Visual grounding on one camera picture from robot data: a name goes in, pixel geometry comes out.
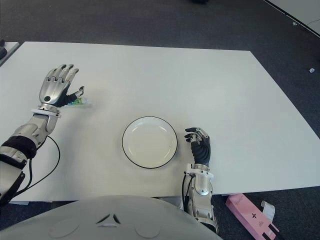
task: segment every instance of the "robot finger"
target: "robot finger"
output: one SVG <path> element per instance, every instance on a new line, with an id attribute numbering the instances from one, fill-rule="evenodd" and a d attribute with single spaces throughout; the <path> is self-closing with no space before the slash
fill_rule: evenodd
<path id="1" fill-rule="evenodd" d="M 69 81 L 69 84 L 71 84 L 71 82 L 74 79 L 74 77 L 76 76 L 77 72 L 79 72 L 78 68 L 72 69 L 65 80 Z"/>
<path id="2" fill-rule="evenodd" d="M 45 81 L 45 82 L 50 82 L 51 77 L 52 77 L 52 75 L 54 74 L 54 72 L 55 72 L 56 70 L 57 70 L 56 68 L 51 69 L 51 70 L 48 72 L 48 74 L 45 76 L 44 81 Z"/>
<path id="3" fill-rule="evenodd" d="M 70 69 L 72 69 L 73 67 L 74 67 L 73 64 L 69 64 L 69 65 L 67 65 L 67 66 L 63 69 L 63 71 L 60 73 L 60 76 L 59 76 L 59 78 L 58 78 L 58 81 L 59 81 L 60 83 L 63 84 L 63 83 L 65 82 L 65 79 L 66 79 L 66 77 L 67 77 Z"/>
<path id="4" fill-rule="evenodd" d="M 67 65 L 65 64 L 62 64 L 60 66 L 57 67 L 57 69 L 54 71 L 52 77 L 51 77 L 51 80 L 52 81 L 58 81 L 58 78 L 59 78 L 59 75 L 60 73 L 62 72 L 62 70 L 66 67 Z"/>

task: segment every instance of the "robot forearm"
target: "robot forearm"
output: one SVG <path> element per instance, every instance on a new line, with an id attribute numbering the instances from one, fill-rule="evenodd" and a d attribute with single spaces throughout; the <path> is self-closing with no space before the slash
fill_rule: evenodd
<path id="1" fill-rule="evenodd" d="M 0 146 L 0 204 L 6 204 L 16 193 L 25 178 L 22 172 L 27 159 L 37 154 L 37 148 L 55 128 L 59 112 L 34 110 L 32 118 L 14 131 L 14 134 Z"/>
<path id="2" fill-rule="evenodd" d="M 25 178 L 22 169 L 27 159 L 37 154 L 37 149 L 55 129 L 60 112 L 58 108 L 74 101 L 84 93 L 84 87 L 67 95 L 70 84 L 79 69 L 63 64 L 49 71 L 39 94 L 41 105 L 33 109 L 32 118 L 17 128 L 0 146 L 0 206 L 9 202 Z"/>
<path id="3" fill-rule="evenodd" d="M 185 174 L 191 176 L 190 188 L 187 189 L 189 202 L 185 203 L 186 211 L 209 229 L 218 233 L 218 225 L 214 215 L 214 206 L 211 205 L 213 187 L 209 161 L 211 155 L 210 137 L 199 127 L 191 127 L 184 137 L 191 143 L 194 164 L 188 164 Z"/>

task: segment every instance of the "white paper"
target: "white paper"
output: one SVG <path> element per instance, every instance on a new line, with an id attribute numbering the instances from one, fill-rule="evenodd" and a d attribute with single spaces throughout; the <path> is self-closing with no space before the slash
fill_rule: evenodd
<path id="1" fill-rule="evenodd" d="M 276 212 L 275 206 L 273 206 L 272 204 L 266 201 L 262 201 L 261 207 L 263 207 L 263 211 L 262 211 L 263 215 L 265 215 L 266 218 L 269 219 L 270 222 L 272 222 L 274 220 L 274 216 Z"/>

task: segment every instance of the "pink box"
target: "pink box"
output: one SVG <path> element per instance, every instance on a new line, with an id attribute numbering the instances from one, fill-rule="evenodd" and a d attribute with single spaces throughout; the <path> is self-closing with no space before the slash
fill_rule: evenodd
<path id="1" fill-rule="evenodd" d="M 283 240 L 279 230 L 242 193 L 230 195 L 226 206 L 256 240 Z"/>

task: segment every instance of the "robotic hand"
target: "robotic hand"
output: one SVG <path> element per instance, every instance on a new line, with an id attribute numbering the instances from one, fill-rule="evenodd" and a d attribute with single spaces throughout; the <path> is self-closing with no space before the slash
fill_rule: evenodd
<path id="1" fill-rule="evenodd" d="M 188 164 L 185 172 L 185 174 L 191 176 L 191 179 L 187 188 L 189 201 L 186 202 L 187 198 L 182 196 L 183 207 L 197 221 L 218 234 L 219 230 L 214 215 L 214 206 L 211 205 L 213 187 L 210 180 L 214 178 L 214 175 L 209 169 L 211 154 L 210 137 L 203 129 L 198 127 L 187 128 L 185 131 L 188 134 L 184 137 L 187 142 L 191 143 L 194 165 Z"/>
<path id="2" fill-rule="evenodd" d="M 82 86 L 75 93 L 67 95 L 70 84 L 79 71 L 72 68 L 72 64 L 63 64 L 49 71 L 40 90 L 41 104 L 38 109 L 33 109 L 29 122 L 16 129 L 0 146 L 0 206 L 15 196 L 25 178 L 22 169 L 27 164 L 27 159 L 36 156 L 38 148 L 55 129 L 60 118 L 58 108 L 84 94 Z"/>

